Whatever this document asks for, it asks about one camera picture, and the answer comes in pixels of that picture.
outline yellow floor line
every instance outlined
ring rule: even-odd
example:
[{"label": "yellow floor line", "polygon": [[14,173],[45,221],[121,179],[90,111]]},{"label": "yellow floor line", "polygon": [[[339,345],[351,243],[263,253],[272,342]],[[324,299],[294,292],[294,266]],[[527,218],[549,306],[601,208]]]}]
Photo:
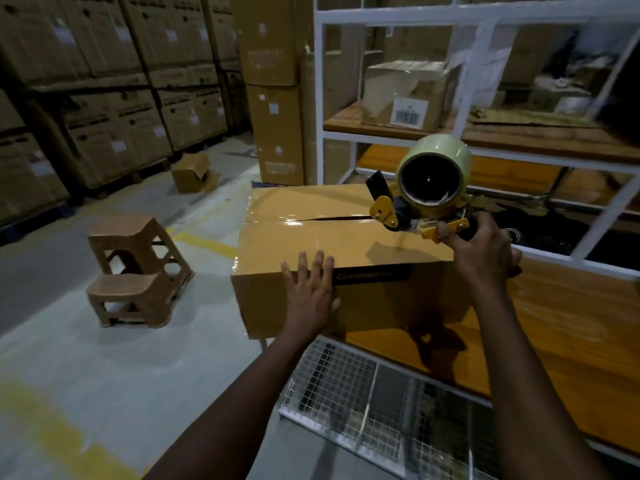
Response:
[{"label": "yellow floor line", "polygon": [[212,241],[211,239],[205,239],[194,234],[187,232],[179,232],[173,236],[174,241],[184,242],[190,246],[196,246],[197,248],[206,249],[213,254],[224,256],[225,258],[235,259],[237,255],[237,248],[223,244],[222,242]]},{"label": "yellow floor line", "polygon": [[20,426],[26,440],[45,458],[79,480],[137,480],[142,473],[124,464],[84,434],[33,389],[0,376],[0,411]]}]

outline person's left hand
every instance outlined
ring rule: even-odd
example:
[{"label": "person's left hand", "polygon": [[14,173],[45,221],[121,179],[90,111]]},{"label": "person's left hand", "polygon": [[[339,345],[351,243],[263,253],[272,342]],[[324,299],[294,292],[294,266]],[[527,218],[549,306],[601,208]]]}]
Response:
[{"label": "person's left hand", "polygon": [[287,287],[287,322],[283,334],[293,336],[304,343],[311,343],[329,322],[329,316],[340,306],[340,298],[331,300],[333,257],[324,261],[324,252],[316,252],[308,272],[307,254],[298,257],[298,282],[295,282],[289,265],[282,263],[282,274]]}]

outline step stool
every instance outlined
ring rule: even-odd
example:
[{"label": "step stool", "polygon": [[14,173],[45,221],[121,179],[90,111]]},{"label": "step stool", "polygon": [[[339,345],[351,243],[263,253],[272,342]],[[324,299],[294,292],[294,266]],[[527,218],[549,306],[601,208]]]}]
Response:
[{"label": "step stool", "polygon": [[101,274],[86,294],[103,327],[145,322],[149,328],[160,328],[171,320],[174,290],[162,270],[155,274]]},{"label": "step stool", "polygon": [[[91,233],[89,245],[104,274],[113,274],[111,261],[117,256],[124,265],[124,274],[156,274],[168,264],[177,264],[180,271],[169,274],[172,282],[181,286],[193,276],[171,237],[152,216],[122,215],[108,217]],[[158,257],[154,246],[166,253]]]}]

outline person's left arm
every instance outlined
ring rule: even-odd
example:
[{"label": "person's left arm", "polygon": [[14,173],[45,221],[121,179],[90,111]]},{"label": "person's left arm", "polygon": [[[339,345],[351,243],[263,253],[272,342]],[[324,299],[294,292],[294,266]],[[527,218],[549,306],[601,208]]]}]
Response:
[{"label": "person's left arm", "polygon": [[308,272],[300,253],[298,282],[282,263],[287,321],[280,336],[196,419],[144,477],[243,479],[253,465],[278,396],[302,353],[329,321],[333,258],[316,253]]}]

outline gray floor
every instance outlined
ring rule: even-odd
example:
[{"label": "gray floor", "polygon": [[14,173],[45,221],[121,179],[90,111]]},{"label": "gray floor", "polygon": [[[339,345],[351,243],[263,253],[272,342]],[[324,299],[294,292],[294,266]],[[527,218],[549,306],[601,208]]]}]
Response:
[{"label": "gray floor", "polygon": [[[260,353],[240,320],[232,259],[215,252],[216,243],[237,244],[251,180],[260,178],[250,138],[210,149],[223,174],[211,194],[180,195],[163,173],[0,248],[0,478],[140,478]],[[98,266],[85,233],[117,212],[170,226],[196,272],[162,329],[101,329],[87,304]],[[186,235],[205,244],[181,242]],[[250,474],[390,477],[276,412]]]}]

